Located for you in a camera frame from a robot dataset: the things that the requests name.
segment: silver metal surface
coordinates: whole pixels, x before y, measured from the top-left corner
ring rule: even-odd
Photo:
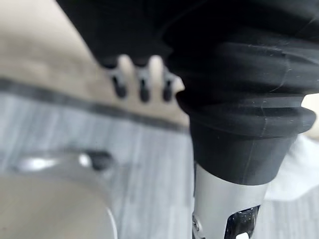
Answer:
[[[245,186],[222,180],[197,165],[194,217],[197,239],[224,239],[227,219],[234,213],[262,204],[267,184]]]
[[[109,194],[85,154],[23,158],[0,177],[1,239],[117,239]]]

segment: metal screw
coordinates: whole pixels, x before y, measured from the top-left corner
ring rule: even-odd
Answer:
[[[197,219],[196,217],[193,215],[193,227],[195,229],[195,231],[199,231],[199,225],[198,225],[198,222],[197,222]]]

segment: silver metal tube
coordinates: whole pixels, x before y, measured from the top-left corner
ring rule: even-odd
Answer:
[[[197,165],[193,213],[195,238],[224,239],[228,218],[236,212],[262,204],[267,185],[230,183]]]

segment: white cloth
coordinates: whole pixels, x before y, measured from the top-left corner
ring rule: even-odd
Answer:
[[[286,155],[277,177],[269,184],[266,200],[291,201],[319,185],[319,142],[304,135]]]

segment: metal base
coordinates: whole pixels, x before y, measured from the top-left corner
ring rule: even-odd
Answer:
[[[110,194],[88,154],[24,157],[0,177],[1,239],[117,239]]]

